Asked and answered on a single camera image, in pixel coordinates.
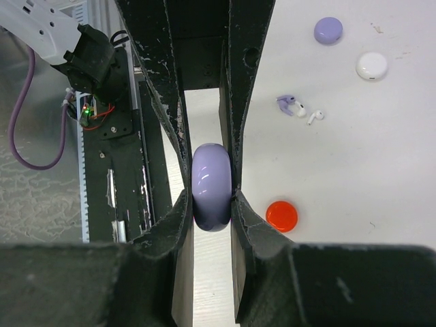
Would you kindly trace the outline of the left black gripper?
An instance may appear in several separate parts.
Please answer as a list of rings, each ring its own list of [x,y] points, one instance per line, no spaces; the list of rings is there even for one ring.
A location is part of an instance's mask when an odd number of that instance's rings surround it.
[[[191,145],[184,91],[218,89],[232,193],[241,189],[243,135],[275,1],[116,2],[139,60],[153,109],[191,188]]]

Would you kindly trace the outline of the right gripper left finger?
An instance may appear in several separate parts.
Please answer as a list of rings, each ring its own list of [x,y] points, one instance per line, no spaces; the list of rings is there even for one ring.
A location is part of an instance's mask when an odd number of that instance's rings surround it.
[[[130,243],[3,245],[2,326],[175,326],[191,197]]]

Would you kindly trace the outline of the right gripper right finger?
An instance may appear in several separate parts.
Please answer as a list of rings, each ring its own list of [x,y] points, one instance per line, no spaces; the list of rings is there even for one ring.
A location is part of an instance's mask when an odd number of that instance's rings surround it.
[[[241,326],[434,326],[435,252],[414,245],[294,243],[241,191],[231,202]]]

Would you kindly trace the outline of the red earbud charging case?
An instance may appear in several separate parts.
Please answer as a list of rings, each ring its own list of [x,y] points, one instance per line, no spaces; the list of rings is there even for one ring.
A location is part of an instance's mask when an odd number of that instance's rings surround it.
[[[266,209],[266,221],[282,233],[290,232],[298,223],[298,211],[287,201],[275,201]]]

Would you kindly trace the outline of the purple charging case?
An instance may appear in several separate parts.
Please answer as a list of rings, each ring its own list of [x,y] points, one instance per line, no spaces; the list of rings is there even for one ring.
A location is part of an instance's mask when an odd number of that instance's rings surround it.
[[[335,44],[343,35],[343,25],[335,17],[324,17],[315,24],[313,35],[323,45]]]
[[[223,146],[207,143],[199,146],[191,171],[193,217],[207,232],[218,232],[230,221],[232,172],[228,152]]]

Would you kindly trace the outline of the white earbud charging case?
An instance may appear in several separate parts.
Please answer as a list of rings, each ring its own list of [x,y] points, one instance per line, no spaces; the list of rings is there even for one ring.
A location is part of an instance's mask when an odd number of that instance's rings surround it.
[[[379,80],[388,71],[387,58],[378,52],[365,52],[356,62],[356,73],[365,80]]]

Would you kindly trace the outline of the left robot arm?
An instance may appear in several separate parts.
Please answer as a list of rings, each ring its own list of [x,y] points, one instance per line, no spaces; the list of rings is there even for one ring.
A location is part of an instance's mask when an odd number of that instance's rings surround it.
[[[242,185],[243,130],[273,1],[117,1],[144,74],[157,118],[187,173],[184,90],[203,89],[200,64],[217,72],[223,145],[232,190]],[[71,86],[114,104],[127,93],[115,47],[100,30],[82,25],[47,1],[2,1],[1,26],[67,76]]]

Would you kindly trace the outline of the purple earbud near cases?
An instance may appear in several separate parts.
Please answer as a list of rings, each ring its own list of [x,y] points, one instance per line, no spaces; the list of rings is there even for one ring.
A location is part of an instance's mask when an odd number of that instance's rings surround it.
[[[276,99],[276,103],[279,109],[288,116],[293,116],[294,113],[290,109],[290,106],[294,105],[296,98],[293,95],[282,95]]]

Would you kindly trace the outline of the white earbud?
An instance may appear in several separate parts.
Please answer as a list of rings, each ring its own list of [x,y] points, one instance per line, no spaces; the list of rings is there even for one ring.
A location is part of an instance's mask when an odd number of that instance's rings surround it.
[[[296,107],[298,108],[298,109],[297,109],[297,113],[296,113],[297,117],[298,117],[298,118],[306,117],[306,115],[307,115],[307,110],[306,110],[305,106],[302,105],[302,104],[301,104],[300,102],[298,102],[298,101],[295,101],[295,104],[296,104]]]
[[[311,116],[307,120],[307,125],[311,126],[315,120],[323,120],[324,119],[324,113],[321,110],[316,110],[311,114]]]

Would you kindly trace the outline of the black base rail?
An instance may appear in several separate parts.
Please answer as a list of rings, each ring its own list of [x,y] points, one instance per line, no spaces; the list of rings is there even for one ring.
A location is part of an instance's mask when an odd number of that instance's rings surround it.
[[[131,90],[143,83],[133,79],[131,60],[126,49],[116,48],[121,97],[111,104],[95,99],[94,115],[82,128],[89,242],[129,242],[171,207],[168,179],[153,188],[151,171],[166,166],[161,129],[156,116],[142,116],[150,106],[135,106]],[[159,166],[149,163],[152,152],[162,161]]]

